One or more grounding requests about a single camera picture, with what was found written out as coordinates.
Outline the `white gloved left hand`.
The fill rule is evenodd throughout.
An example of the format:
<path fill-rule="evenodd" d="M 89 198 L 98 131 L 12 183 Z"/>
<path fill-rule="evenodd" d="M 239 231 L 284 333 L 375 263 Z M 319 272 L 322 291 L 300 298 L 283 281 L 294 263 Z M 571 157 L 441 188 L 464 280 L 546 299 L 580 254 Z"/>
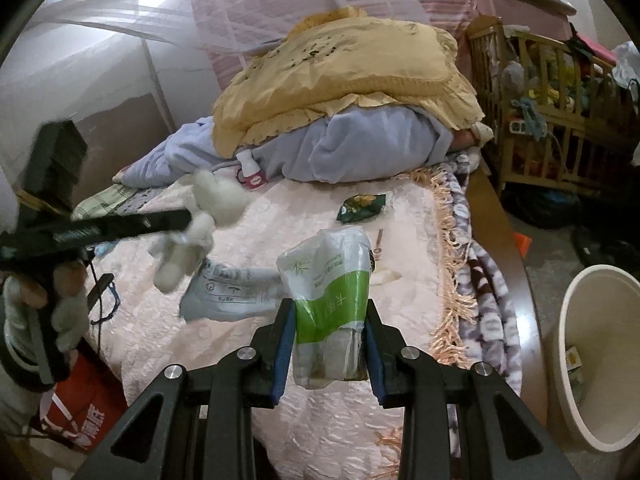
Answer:
<path fill-rule="evenodd" d="M 70 360 L 89 327 L 86 267 L 55 269 L 43 285 L 10 275 L 3 285 L 1 363 L 29 392 L 43 393 L 70 374 Z"/>

